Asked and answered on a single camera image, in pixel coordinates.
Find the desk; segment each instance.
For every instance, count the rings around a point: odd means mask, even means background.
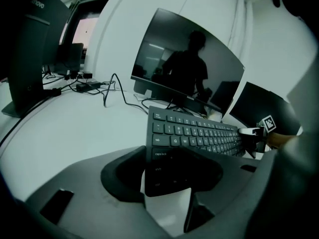
[[[66,84],[61,80],[45,86]],[[11,101],[7,83],[0,85],[0,97],[1,107]],[[139,104],[132,93],[125,93],[125,97],[127,102]],[[152,101],[147,104],[166,107]],[[120,91],[109,93],[107,106],[103,106],[102,95],[65,91],[27,117],[9,144],[3,146],[4,151],[0,149],[0,169],[13,195],[24,201],[74,162],[145,145],[148,116],[126,105]],[[0,114],[1,139],[17,121]]]

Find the monitor screen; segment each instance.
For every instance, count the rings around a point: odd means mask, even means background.
[[[225,113],[243,73],[239,59],[213,34],[158,9],[142,40],[132,79],[168,87]]]

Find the power adapter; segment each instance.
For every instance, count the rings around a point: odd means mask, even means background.
[[[100,87],[101,87],[101,83],[97,81],[81,83],[76,85],[76,91],[83,93],[83,92],[88,92],[90,90],[99,89]]]

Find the lenovo logo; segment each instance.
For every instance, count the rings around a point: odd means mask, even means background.
[[[44,4],[43,4],[43,3],[41,3],[41,2],[40,2],[40,1],[38,1],[38,0],[32,0],[32,1],[31,1],[31,3],[32,3],[32,4],[34,4],[35,6],[40,7],[41,9],[43,9],[43,8],[44,8]]]

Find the monitor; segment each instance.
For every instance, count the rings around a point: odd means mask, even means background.
[[[8,116],[21,118],[42,99],[41,66],[43,47],[50,23],[32,15],[24,15],[20,31],[15,34],[8,57],[8,82],[12,102],[2,109]]]
[[[247,127],[255,127],[263,118],[271,115],[276,125],[273,132],[285,135],[296,135],[300,128],[289,103],[250,82],[246,83],[230,115]]]
[[[50,23],[43,48],[42,64],[55,64],[62,31],[71,14],[61,0],[30,0],[28,14]]]
[[[239,59],[217,37],[191,20],[158,9],[137,54],[134,90],[205,114],[225,113],[244,73]]]

